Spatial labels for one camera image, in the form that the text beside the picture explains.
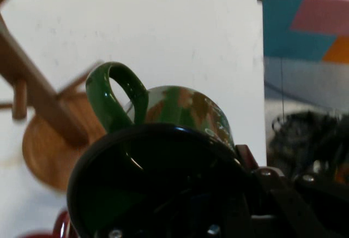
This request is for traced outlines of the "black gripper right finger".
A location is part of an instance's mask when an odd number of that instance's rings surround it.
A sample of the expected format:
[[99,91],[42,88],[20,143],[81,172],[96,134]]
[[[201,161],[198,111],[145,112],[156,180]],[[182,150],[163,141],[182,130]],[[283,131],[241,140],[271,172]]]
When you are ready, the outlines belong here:
[[292,237],[348,237],[348,187],[314,173],[288,180],[278,168],[259,166],[247,145],[237,145],[241,165],[274,216],[275,233]]

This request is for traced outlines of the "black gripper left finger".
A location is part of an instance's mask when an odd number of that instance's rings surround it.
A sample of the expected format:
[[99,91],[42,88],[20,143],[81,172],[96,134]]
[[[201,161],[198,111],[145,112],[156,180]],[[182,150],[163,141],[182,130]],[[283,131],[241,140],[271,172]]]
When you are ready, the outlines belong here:
[[249,237],[245,196],[236,188],[152,196],[100,227],[94,237]]

